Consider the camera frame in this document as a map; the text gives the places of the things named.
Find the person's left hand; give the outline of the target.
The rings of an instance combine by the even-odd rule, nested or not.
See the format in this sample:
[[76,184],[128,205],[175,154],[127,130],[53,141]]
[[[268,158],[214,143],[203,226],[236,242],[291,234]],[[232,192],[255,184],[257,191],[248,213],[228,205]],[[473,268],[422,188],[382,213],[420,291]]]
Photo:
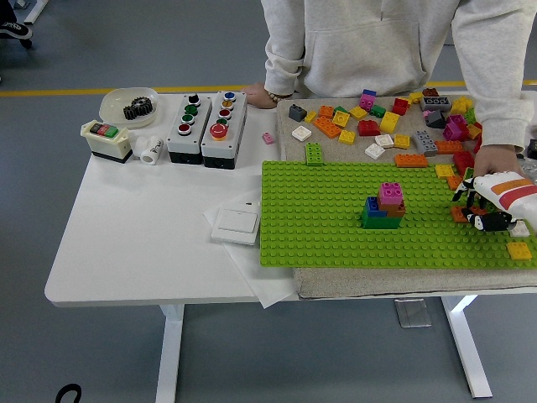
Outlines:
[[482,145],[475,157],[474,175],[512,171],[523,175],[513,145]]

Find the person's right hand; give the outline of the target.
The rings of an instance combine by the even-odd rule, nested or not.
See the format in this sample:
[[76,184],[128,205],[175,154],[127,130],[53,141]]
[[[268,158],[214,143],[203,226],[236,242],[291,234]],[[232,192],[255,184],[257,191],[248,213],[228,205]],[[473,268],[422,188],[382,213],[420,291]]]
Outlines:
[[261,109],[272,109],[277,105],[264,88],[262,82],[247,86],[242,89],[242,92],[246,94],[247,102],[251,106]]

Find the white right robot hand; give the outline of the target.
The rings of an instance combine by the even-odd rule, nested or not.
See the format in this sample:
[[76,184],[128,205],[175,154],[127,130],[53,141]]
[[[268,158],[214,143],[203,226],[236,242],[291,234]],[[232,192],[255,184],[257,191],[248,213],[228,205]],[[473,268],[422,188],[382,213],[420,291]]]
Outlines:
[[[504,231],[515,227],[518,221],[526,221],[536,232],[536,184],[512,171],[497,172],[464,180],[456,189],[452,200],[457,202],[467,193],[463,216],[480,231]],[[475,197],[479,196],[479,207],[488,202],[498,210],[484,215],[471,210]]]

